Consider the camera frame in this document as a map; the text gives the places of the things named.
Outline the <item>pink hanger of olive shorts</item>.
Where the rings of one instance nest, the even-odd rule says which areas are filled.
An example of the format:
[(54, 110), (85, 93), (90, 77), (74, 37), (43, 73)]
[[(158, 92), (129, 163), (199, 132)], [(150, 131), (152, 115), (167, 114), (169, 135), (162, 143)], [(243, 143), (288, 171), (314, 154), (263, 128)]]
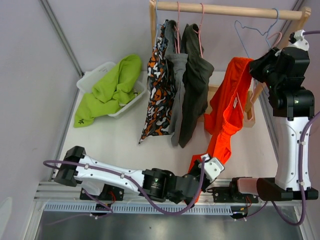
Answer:
[(201, 3), (201, 8), (202, 8), (202, 15), (201, 15), (201, 21), (198, 26), (198, 30), (194, 30), (195, 33), (198, 34), (198, 43), (199, 43), (199, 50), (200, 50), (200, 56), (203, 58), (203, 47), (202, 47), (202, 38), (201, 38), (201, 33), (202, 33), (202, 25), (203, 25), (203, 20), (204, 20), (204, 15), (205, 15), (205, 7), (204, 4)]

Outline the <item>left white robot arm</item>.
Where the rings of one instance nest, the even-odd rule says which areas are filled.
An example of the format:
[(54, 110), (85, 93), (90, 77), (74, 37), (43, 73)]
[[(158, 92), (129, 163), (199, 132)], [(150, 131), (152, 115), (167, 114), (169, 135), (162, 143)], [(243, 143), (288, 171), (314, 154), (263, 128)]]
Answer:
[(87, 155), (84, 147), (75, 146), (66, 152), (54, 181), (69, 187), (82, 185), (97, 200), (108, 196), (106, 185), (109, 185), (148, 196), (155, 202), (178, 204), (184, 201), (189, 204), (198, 189), (205, 191), (223, 170), (218, 159), (208, 154), (203, 155), (202, 160), (196, 160), (191, 171), (182, 176), (159, 168), (121, 168), (99, 162)]

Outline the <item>orange shorts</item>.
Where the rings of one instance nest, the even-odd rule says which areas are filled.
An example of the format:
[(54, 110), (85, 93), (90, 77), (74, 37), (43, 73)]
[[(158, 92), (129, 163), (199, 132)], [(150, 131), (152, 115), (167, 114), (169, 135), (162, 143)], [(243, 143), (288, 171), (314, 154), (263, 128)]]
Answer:
[(247, 57), (231, 59), (221, 85), (209, 102), (212, 110), (204, 114), (204, 129), (211, 134), (206, 153), (222, 164), (232, 155), (231, 137), (243, 128), (252, 61)]

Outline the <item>light grey shorts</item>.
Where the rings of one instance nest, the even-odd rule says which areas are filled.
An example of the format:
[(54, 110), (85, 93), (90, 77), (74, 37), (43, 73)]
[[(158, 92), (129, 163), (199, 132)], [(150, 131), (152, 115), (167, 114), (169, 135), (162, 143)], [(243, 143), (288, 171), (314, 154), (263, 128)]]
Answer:
[(177, 23), (175, 20), (169, 20), (166, 23), (164, 37), (167, 40), (167, 48), (164, 54), (165, 60), (171, 64), (171, 82), (174, 86), (175, 96), (172, 105), (171, 119), (168, 132), (172, 135), (171, 144), (176, 147), (179, 144), (179, 138), (183, 120), (183, 103), (185, 96), (185, 85), (183, 76), (186, 71), (188, 54), (182, 47), (181, 37), (178, 36)]

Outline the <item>blue wire hanger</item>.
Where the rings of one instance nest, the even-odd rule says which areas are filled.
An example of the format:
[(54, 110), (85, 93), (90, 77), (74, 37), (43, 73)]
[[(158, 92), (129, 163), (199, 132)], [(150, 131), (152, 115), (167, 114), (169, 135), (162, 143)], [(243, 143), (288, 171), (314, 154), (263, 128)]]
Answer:
[(238, 39), (240, 40), (240, 43), (241, 43), (241, 45), (242, 45), (242, 47), (243, 47), (243, 50), (244, 50), (244, 52), (245, 52), (245, 54), (246, 54), (246, 56), (247, 56), (248, 58), (250, 58), (250, 55), (249, 55), (249, 53), (248, 53), (248, 51), (247, 51), (247, 49), (246, 49), (246, 47), (245, 47), (245, 44), (244, 44), (244, 42), (243, 42), (243, 40), (242, 40), (242, 37), (240, 36), (239, 30), (238, 30), (238, 28), (237, 28), (237, 25), (239, 25), (241, 29), (247, 29), (247, 30), (255, 31), (255, 32), (257, 32), (260, 36), (264, 37), (264, 40), (265, 40), (268, 48), (270, 49), (270, 48), (272, 47), (272, 45), (271, 45), (271, 43), (270, 43), (270, 41), (269, 41), (269, 39), (272, 38), (272, 37), (270, 36), (270, 31), (271, 31), (271, 30), (273, 29), (273, 27), (278, 23), (278, 21), (279, 21), (279, 16), (280, 16), (280, 11), (279, 11), (277, 8), (272, 8), (272, 10), (274, 10), (274, 11), (276, 12), (275, 21), (268, 27), (268, 29), (267, 29), (264, 33), (262, 33), (258, 28), (243, 25), (239, 20), (235, 20), (235, 21), (234, 21), (233, 26), (234, 26), (235, 32), (236, 32), (236, 34), (237, 34), (237, 36), (238, 36)]

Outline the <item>lime green shorts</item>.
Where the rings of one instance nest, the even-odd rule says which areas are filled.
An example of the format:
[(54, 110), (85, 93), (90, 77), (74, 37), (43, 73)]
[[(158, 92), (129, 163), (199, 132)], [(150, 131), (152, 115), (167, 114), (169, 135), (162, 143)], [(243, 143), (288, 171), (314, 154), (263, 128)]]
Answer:
[(84, 93), (74, 115), (75, 128), (87, 127), (98, 117), (115, 114), (135, 97), (134, 85), (142, 68), (137, 54), (119, 61), (98, 80), (90, 93)]

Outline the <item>dark olive shorts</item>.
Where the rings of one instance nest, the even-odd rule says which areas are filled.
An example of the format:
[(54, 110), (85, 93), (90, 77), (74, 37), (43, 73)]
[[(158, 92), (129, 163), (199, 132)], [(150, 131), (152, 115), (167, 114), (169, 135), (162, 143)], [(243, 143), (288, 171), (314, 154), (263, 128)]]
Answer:
[(197, 24), (187, 24), (182, 35), (181, 49), (188, 54), (183, 74), (185, 94), (178, 144), (184, 148), (191, 140), (197, 122), (208, 107), (209, 81), (215, 68), (202, 57)]

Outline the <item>pink hanger of grey shorts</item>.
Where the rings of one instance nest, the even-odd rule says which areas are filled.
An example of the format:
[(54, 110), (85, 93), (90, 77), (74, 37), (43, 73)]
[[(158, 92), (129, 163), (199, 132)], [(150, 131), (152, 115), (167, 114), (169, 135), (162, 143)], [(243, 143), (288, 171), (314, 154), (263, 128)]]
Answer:
[(177, 22), (175, 25), (175, 32), (176, 32), (176, 43), (175, 43), (175, 51), (177, 54), (181, 53), (180, 50), (180, 30), (179, 30), (179, 23), (180, 23), (180, 3), (177, 1)]

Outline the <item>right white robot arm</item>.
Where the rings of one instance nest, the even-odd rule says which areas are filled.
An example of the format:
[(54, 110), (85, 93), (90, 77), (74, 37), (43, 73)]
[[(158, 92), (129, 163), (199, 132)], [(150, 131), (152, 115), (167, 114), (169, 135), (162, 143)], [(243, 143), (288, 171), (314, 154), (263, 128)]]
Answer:
[(315, 118), (314, 94), (302, 86), (310, 64), (307, 50), (289, 46), (270, 49), (249, 64), (249, 73), (268, 88), (268, 101), (278, 124), (275, 177), (233, 178), (228, 196), (239, 202), (246, 194), (263, 201), (316, 200), (308, 170), (308, 126)]

